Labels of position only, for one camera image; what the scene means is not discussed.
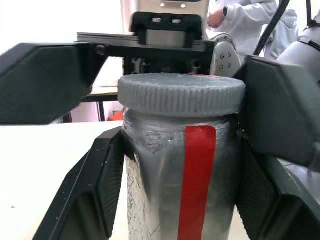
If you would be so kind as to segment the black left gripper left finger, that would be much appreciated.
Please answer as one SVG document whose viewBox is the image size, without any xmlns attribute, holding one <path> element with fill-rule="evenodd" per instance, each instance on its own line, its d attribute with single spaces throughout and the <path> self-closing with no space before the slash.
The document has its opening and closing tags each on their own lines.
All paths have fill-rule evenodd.
<svg viewBox="0 0 320 240">
<path fill-rule="evenodd" d="M 110 240 L 125 153 L 120 126 L 98 136 L 65 176 L 32 240 Z"/>
</svg>

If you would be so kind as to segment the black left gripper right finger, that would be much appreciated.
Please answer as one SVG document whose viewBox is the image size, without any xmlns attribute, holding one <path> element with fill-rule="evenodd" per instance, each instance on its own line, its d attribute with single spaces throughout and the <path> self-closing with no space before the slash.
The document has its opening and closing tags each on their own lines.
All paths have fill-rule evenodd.
<svg viewBox="0 0 320 240">
<path fill-rule="evenodd" d="M 241 140 L 236 206 L 250 240 L 320 240 L 320 172 Z"/>
</svg>

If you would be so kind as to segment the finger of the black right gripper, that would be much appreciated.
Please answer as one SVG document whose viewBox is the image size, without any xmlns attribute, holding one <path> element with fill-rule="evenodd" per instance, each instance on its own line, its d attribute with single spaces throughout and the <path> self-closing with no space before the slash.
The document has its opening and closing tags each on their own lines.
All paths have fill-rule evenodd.
<svg viewBox="0 0 320 240">
<path fill-rule="evenodd" d="M 320 167 L 320 86 L 299 65 L 247 56 L 234 76 L 246 86 L 240 124 L 253 149 Z"/>
<path fill-rule="evenodd" d="M 106 59 L 92 43 L 20 43 L 0 55 L 0 125 L 49 124 L 92 90 Z"/>
</svg>

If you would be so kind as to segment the gray ribbed jar lid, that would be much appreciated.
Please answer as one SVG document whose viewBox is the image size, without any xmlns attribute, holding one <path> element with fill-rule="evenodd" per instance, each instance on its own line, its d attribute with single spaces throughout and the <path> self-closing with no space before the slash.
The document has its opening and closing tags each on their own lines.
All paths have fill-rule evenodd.
<svg viewBox="0 0 320 240">
<path fill-rule="evenodd" d="M 246 86 L 220 76 L 146 73 L 118 80 L 118 101 L 134 111 L 166 117 L 209 118 L 238 113 Z"/>
</svg>

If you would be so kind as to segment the clear jar with red tape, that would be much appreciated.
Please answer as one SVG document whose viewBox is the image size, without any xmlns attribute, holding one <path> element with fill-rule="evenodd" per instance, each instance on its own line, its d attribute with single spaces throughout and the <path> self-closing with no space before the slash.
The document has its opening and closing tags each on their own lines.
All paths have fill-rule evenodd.
<svg viewBox="0 0 320 240">
<path fill-rule="evenodd" d="M 228 240 L 241 168 L 235 117 L 128 109 L 121 132 L 129 240 Z"/>
</svg>

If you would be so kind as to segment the person's bare hand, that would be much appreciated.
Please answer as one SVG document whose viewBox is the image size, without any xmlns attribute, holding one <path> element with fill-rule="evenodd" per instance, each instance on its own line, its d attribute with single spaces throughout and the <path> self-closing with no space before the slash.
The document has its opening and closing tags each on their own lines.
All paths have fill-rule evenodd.
<svg viewBox="0 0 320 240">
<path fill-rule="evenodd" d="M 209 15 L 207 23 L 210 28 L 216 29 L 221 26 L 224 19 L 223 8 L 221 8 Z"/>
</svg>

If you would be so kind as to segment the dark framed background table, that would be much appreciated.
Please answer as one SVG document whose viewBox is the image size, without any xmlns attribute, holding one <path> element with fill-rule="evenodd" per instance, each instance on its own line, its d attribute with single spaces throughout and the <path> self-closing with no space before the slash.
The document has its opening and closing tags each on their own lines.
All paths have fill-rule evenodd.
<svg viewBox="0 0 320 240">
<path fill-rule="evenodd" d="M 81 100 L 81 103 L 97 103 L 99 120 L 106 121 L 104 102 L 115 102 L 118 100 L 117 86 L 93 87 L 89 95 Z"/>
</svg>

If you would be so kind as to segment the small red object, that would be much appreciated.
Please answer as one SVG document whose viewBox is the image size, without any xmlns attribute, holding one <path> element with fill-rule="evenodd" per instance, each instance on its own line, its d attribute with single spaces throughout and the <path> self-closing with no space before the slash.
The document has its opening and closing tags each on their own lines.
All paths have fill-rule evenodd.
<svg viewBox="0 0 320 240">
<path fill-rule="evenodd" d="M 123 121 L 124 119 L 124 112 L 123 111 L 119 111 L 119 112 L 115 112 L 113 115 L 108 117 L 108 121 Z"/>
</svg>

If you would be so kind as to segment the person in white jacket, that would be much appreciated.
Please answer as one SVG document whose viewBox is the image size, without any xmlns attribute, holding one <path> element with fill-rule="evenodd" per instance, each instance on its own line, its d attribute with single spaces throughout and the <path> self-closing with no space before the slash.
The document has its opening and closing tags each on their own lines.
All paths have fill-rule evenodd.
<svg viewBox="0 0 320 240">
<path fill-rule="evenodd" d="M 228 7 L 227 16 L 218 28 L 208 26 L 206 34 L 213 38 L 214 33 L 227 33 L 235 41 L 240 55 L 252 55 L 259 43 L 265 25 L 268 25 L 278 8 L 280 0 L 210 0 L 208 17 L 215 11 Z M 298 16 L 294 9 L 287 9 L 264 48 L 263 56 L 276 60 L 299 35 Z"/>
</svg>

